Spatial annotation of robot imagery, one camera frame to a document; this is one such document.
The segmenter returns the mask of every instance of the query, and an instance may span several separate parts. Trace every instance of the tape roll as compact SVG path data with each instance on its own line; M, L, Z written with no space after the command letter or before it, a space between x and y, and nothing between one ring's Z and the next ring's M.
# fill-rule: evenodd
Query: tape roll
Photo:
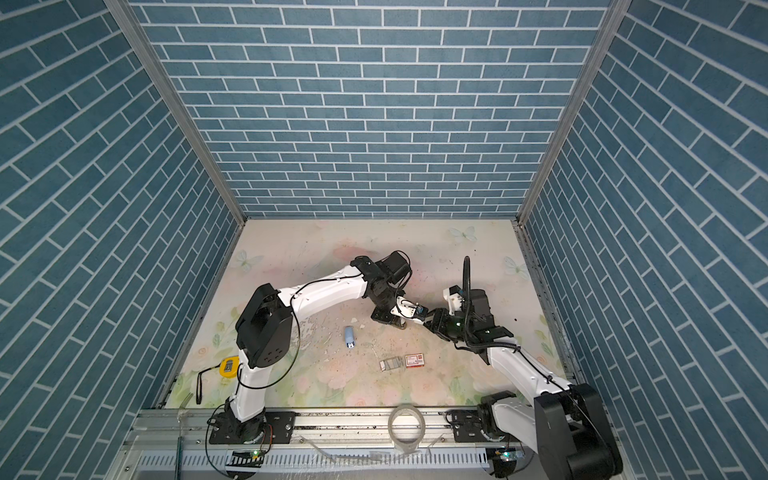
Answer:
M416 440L413 440L412 442L404 442L402 440L399 440L395 437L395 433L392 430L392 423L395 421L395 419L401 415L411 415L414 416L417 420L419 420L419 429L421 430L419 432L419 437L416 438ZM387 422L387 431L389 432L389 437L392 440L392 443L395 444L395 448L397 448L400 452L403 453L413 453L416 451L416 449L419 447L419 444L424 439L424 434L426 433L427 426L426 423L424 423L424 416L422 413L413 405L401 405L397 407L396 409L392 410L392 413L389 414L389 421Z

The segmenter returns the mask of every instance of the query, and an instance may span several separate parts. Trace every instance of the small box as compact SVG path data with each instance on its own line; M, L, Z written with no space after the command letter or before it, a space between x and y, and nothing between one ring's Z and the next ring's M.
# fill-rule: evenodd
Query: small box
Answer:
M424 354L414 353L413 355L406 355L406 368L412 369L417 366L424 366Z

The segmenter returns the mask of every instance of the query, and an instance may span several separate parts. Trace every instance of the brick wall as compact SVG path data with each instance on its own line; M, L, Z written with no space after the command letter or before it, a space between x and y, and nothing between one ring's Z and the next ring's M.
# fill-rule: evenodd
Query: brick wall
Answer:
M638 478L768 478L768 5L634 0L531 216Z
M249 216L513 217L608 0L202 3L131 4Z
M235 226L101 0L0 11L0 478L90 478Z

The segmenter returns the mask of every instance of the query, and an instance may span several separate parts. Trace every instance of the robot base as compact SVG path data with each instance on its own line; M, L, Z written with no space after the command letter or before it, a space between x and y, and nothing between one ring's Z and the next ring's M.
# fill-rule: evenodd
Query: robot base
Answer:
M224 404L224 411L217 413L208 420L212 428L208 443L211 445L246 445L263 442L269 444L269 440L263 440L263 436L272 435L272 444L290 443L293 434L293 423L296 421L296 413L264 412L245 422L239 421L232 409L230 401Z
M499 392L484 396L480 399L477 409L453 409L446 412L452 420L449 422L453 428L455 442L518 442L513 435L501 430L493 418L491 407L501 399L514 397L511 392Z

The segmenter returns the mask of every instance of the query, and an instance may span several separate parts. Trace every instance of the floral tabletop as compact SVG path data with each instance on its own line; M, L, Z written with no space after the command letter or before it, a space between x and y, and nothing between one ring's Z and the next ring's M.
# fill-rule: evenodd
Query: floral tabletop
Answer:
M445 306L443 289L462 281L465 255L472 258L472 287L488 294L497 325L506 326L540 362L558 375L541 305L508 220L249 220L175 382L166 408L178 408L194 392L197 373L237 354L235 322L263 283L295 286L333 273L357 257L377 261L393 250L410 258L413 277L406 297L428 308ZM291 372L266 391L269 407L475 405L483 395L515 390L479 356L454 349L423 326L404 330L370 319L368 299L350 300L301 321L299 357ZM355 347L344 329L351 326ZM286 370L298 346L273 368ZM425 365L382 372L379 361L423 353ZM213 408L231 394L236 380L203 374L203 401Z

